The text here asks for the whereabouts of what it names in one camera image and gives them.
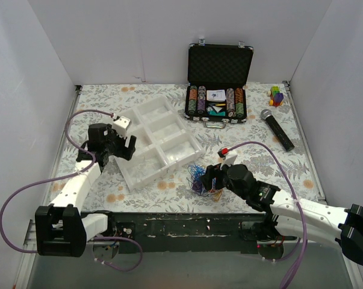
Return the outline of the white plastic compartment tray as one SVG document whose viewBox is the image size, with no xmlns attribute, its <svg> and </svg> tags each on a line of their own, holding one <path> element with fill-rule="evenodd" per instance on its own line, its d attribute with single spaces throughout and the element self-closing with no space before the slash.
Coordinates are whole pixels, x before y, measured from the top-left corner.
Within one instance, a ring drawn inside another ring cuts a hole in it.
<svg viewBox="0 0 363 289">
<path fill-rule="evenodd" d="M 117 159 L 130 190 L 145 187 L 205 154 L 176 108 L 164 96 L 137 104 L 120 115 L 131 119 L 128 132 L 137 138 L 132 159 Z"/>
</svg>

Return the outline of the colourful toy block train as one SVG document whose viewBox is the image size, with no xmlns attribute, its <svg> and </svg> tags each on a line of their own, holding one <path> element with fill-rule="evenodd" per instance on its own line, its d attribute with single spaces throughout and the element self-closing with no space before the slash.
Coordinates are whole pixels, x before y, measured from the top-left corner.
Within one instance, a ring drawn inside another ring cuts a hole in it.
<svg viewBox="0 0 363 289">
<path fill-rule="evenodd" d="M 269 106 L 278 107 L 281 106 L 284 100 L 284 95 L 280 91 L 278 86 L 272 86 L 271 89 L 267 93 L 269 100 Z"/>
</svg>

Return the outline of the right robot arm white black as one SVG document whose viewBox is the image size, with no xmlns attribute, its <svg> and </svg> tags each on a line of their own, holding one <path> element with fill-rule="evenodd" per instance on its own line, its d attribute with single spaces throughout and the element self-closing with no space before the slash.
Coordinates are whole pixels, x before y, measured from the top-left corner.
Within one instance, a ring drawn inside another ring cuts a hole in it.
<svg viewBox="0 0 363 289">
<path fill-rule="evenodd" d="M 256 180 L 244 164 L 208 166 L 200 180 L 205 189 L 227 188 L 265 213 L 261 223 L 265 238 L 281 235 L 325 244 L 363 266 L 363 206 L 332 207 L 295 199 L 275 185 Z"/>
</svg>

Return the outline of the black handheld microphone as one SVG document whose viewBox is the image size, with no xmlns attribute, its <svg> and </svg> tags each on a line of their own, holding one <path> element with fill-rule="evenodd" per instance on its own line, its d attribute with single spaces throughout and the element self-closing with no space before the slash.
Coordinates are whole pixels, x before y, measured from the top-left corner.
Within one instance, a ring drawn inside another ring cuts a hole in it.
<svg viewBox="0 0 363 289">
<path fill-rule="evenodd" d="M 261 119 L 267 123 L 276 138 L 279 140 L 280 144 L 287 152 L 292 151 L 295 148 L 294 144 L 286 135 L 285 131 L 281 128 L 280 124 L 278 124 L 277 120 L 269 109 L 261 111 Z"/>
</svg>

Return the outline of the black metal base plate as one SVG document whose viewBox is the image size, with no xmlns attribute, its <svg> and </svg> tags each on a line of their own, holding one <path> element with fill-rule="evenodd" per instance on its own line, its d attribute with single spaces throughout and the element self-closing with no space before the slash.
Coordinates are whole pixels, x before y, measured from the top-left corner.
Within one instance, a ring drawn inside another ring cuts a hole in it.
<svg viewBox="0 0 363 289">
<path fill-rule="evenodd" d="M 109 229 L 90 244 L 115 245 L 121 254 L 151 252 L 258 253 L 259 244 L 281 248 L 282 237 L 263 214 L 112 213 Z"/>
</svg>

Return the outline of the floral patterned table mat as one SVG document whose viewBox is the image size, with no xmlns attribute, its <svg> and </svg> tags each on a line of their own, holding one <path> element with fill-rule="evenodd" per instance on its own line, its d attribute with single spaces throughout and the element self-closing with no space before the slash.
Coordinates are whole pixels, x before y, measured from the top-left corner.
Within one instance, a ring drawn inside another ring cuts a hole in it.
<svg viewBox="0 0 363 289">
<path fill-rule="evenodd" d="M 185 85 L 84 85 L 70 127 L 74 141 L 83 143 L 90 124 L 106 122 L 107 112 L 116 112 L 131 119 L 129 132 L 137 142 L 131 161 L 110 159 L 82 210 L 248 213 L 250 207 L 230 191 L 198 195 L 191 187 L 195 171 L 219 163 L 219 149 L 231 146 L 237 147 L 236 161 L 256 179 L 320 201 L 323 195 L 289 100 L 274 108 L 273 115 L 294 144 L 291 152 L 260 117 L 269 90 L 268 84 L 248 83 L 246 121 L 214 129 L 184 119 Z"/>
</svg>

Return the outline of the black poker chip case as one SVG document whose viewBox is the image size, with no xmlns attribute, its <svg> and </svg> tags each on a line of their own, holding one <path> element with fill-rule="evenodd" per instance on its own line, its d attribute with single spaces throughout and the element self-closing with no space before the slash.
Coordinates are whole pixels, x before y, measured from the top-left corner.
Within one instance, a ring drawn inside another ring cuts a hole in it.
<svg viewBox="0 0 363 289">
<path fill-rule="evenodd" d="M 245 84 L 254 48 L 214 45 L 200 39 L 188 47 L 187 94 L 184 118 L 202 122 L 207 128 L 247 120 Z"/>
</svg>

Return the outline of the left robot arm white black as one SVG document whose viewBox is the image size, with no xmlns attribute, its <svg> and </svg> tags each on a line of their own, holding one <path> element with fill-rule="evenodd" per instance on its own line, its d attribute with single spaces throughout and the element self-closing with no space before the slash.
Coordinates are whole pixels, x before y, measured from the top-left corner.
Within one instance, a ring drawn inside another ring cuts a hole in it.
<svg viewBox="0 0 363 289">
<path fill-rule="evenodd" d="M 47 206 L 35 213 L 37 251 L 43 256 L 80 257 L 95 236 L 109 241 L 117 227 L 110 213 L 90 213 L 82 217 L 84 201 L 101 176 L 110 157 L 129 161 L 135 152 L 135 136 L 127 133 L 130 119 L 120 117 L 112 123 L 96 123 L 88 128 L 88 140 L 81 145 L 75 175 Z"/>
</svg>

